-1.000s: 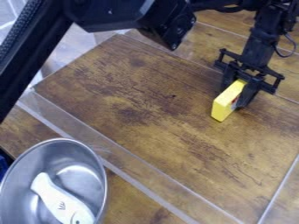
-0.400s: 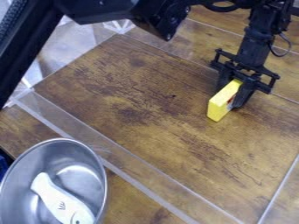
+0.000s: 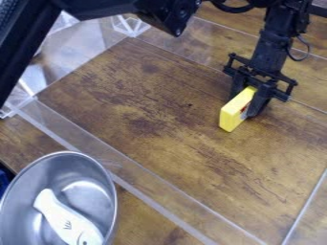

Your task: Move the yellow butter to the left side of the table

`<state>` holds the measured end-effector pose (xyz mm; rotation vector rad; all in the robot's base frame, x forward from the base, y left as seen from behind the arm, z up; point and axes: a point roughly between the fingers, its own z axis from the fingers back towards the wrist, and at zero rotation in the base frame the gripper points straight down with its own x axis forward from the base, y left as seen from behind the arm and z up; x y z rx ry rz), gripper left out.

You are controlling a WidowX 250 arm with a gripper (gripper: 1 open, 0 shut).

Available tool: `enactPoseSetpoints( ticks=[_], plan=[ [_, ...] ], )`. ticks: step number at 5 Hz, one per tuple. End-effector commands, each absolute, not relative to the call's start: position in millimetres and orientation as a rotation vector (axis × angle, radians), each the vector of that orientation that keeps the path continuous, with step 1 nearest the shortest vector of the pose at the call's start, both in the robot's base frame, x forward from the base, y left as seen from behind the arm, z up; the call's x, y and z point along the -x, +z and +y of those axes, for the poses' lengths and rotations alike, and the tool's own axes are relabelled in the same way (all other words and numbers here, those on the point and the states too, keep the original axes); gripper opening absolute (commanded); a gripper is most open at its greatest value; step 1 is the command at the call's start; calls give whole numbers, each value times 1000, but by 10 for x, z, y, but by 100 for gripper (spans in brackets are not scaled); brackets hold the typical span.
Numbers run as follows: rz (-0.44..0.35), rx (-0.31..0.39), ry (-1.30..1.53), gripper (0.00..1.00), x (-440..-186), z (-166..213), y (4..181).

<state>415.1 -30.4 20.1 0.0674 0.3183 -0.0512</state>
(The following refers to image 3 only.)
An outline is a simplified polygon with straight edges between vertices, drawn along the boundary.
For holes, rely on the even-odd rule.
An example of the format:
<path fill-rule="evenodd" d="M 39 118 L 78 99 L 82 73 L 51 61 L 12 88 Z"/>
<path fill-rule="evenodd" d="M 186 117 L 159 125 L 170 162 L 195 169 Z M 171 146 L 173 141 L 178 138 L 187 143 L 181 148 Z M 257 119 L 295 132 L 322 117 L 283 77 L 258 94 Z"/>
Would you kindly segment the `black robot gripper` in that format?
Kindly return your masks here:
<path fill-rule="evenodd" d="M 298 81 L 287 77 L 282 69 L 291 44 L 290 36 L 262 30 L 253 57 L 245 58 L 235 53 L 229 55 L 223 72 L 233 77 L 230 99 L 243 90 L 253 92 L 246 106 L 246 118 L 257 117 L 271 99 L 290 99 Z"/>

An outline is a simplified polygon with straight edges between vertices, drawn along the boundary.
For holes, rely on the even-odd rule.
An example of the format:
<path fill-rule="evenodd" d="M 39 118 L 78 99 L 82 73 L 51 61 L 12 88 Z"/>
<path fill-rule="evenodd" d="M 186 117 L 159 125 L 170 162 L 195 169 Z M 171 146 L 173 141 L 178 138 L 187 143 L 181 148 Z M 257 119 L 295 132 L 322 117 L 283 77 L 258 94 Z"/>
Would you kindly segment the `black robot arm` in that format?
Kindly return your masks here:
<path fill-rule="evenodd" d="M 182 34 L 202 3 L 221 11 L 243 13 L 265 9 L 265 27 L 251 58 L 230 56 L 243 66 L 226 66 L 233 76 L 230 96 L 250 85 L 257 89 L 247 115 L 257 116 L 270 100 L 289 100 L 298 82 L 283 75 L 293 41 L 307 32 L 311 16 L 327 18 L 327 0 L 246 0 L 231 7 L 226 0 L 0 0 L 0 107 L 15 89 L 27 66 L 44 43 L 62 12 L 78 20 L 133 13 L 142 21 L 174 36 Z"/>

